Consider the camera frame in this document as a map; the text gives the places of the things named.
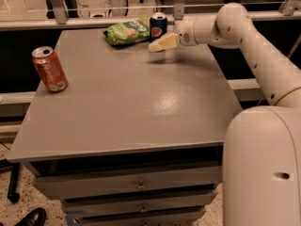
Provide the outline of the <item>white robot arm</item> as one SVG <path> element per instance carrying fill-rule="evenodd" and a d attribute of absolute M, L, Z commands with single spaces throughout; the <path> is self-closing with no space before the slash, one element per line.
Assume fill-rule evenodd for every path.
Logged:
<path fill-rule="evenodd" d="M 242 52 L 266 106 L 230 123 L 223 150 L 224 226 L 301 226 L 301 71 L 229 3 L 215 15 L 185 18 L 153 41 L 162 51 L 207 43 Z"/>

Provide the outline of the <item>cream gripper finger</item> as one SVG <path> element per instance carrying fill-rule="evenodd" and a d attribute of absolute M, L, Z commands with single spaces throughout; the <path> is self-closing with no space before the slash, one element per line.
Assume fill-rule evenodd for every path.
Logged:
<path fill-rule="evenodd" d="M 173 49 L 180 44 L 179 36 L 176 33 L 166 33 L 158 40 L 154 40 L 149 44 L 150 52 L 160 52 Z"/>

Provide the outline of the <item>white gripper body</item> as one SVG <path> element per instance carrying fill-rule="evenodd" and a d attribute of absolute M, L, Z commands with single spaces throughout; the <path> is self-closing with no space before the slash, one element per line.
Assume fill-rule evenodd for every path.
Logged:
<path fill-rule="evenodd" d="M 197 45 L 194 32 L 195 21 L 195 19 L 183 19 L 175 23 L 175 32 L 179 36 L 181 45 Z"/>

